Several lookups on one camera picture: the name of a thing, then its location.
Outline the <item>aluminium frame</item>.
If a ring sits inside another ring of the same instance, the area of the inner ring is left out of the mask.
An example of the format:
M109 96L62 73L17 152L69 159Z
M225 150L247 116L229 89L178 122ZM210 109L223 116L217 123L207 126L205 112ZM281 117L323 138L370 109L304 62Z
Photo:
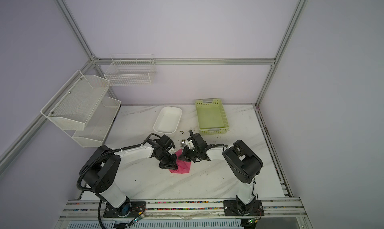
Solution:
M72 13L69 10L65 0L53 0L58 10L63 15L64 20L70 27L71 32L74 34L77 41L80 43L82 49L86 52L88 61L82 67L81 72L85 73L90 69L96 68L99 74L102 70L100 65L105 65L110 62L109 59L97 58L92 55L92 50L89 44L86 42L78 24L75 22ZM257 98L256 105L259 106L264 98L264 95L268 89L268 86L278 68L278 64L286 50L289 40L295 30L295 27L301 17L308 0L299 0L295 7L292 18L289 22L288 28L283 36L282 42L279 46L277 55L274 59L267 58L190 58L190 59L155 59L156 65L270 65L271 68L267 74L266 80L262 86L261 92ZM33 122L19 135L19 137L11 144L11 146L1 155L1 176L3 176L14 161L21 155L25 147L33 139L33 137L39 132L46 118L43 115L37 116Z

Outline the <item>white mesh lower shelf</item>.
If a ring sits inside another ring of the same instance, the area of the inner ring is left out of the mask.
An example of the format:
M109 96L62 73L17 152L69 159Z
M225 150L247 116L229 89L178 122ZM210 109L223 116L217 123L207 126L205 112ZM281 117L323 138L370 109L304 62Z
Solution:
M121 107L121 101L104 97L83 131L75 131L71 138L83 148L101 146Z

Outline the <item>white plastic tray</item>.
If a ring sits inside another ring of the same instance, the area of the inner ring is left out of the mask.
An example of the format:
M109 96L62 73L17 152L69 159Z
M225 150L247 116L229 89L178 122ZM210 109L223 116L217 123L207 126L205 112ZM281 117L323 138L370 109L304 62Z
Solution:
M177 107L163 107L155 121L153 129L160 134L174 134L182 117L182 109Z

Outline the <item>green perforated plastic basket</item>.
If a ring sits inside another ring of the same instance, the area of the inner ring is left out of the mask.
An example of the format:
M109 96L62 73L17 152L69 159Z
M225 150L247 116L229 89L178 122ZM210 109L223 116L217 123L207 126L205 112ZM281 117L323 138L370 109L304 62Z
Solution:
M195 106L200 134L217 135L228 132L229 123L221 99L195 100Z

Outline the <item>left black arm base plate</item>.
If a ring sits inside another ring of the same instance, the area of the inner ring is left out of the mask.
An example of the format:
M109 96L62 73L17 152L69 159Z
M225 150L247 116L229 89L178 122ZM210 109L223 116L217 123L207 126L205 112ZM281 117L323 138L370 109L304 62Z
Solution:
M147 203L144 201L130 202L122 204L119 208L114 208L107 203L103 217L104 218L136 218L144 214Z

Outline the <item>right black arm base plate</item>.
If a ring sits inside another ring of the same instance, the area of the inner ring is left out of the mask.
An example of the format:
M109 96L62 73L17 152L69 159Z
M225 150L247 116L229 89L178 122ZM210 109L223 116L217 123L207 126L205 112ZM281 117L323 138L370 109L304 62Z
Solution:
M241 200L224 200L225 216L264 216L264 207L261 200L253 199L249 204Z

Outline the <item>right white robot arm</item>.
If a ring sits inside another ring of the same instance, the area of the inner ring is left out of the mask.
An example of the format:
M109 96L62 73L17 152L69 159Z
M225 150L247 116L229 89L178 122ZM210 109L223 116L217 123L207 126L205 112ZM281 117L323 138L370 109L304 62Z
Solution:
M225 216L265 215L262 201L254 192L255 178L264 166L262 159L242 140L232 145L208 144L203 137L190 132L190 137L181 142L181 161L198 163L202 161L225 161L238 179L238 193L234 200L223 201Z

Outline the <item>aluminium front rail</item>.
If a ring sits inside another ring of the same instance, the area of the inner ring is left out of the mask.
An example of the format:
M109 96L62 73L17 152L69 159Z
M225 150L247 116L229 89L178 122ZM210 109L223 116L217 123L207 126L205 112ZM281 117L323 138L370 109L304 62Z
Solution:
M299 198L261 198L263 218L307 218L307 212ZM96 220L98 200L68 201L60 221ZM147 200L144 211L146 220L155 219L218 219L225 213L233 213L223 199Z

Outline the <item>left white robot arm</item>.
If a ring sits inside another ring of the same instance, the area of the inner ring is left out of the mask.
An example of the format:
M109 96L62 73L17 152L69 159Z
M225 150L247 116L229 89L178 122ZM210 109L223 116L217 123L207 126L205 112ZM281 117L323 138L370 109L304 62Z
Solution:
M131 211L139 210L133 209L131 200L116 183L118 172L123 166L150 158L158 160L161 169L176 170L177 155L171 153L175 148L170 137L156 134L150 134L142 143L133 146L111 149L102 145L80 169L76 187L96 195L116 216L126 217Z

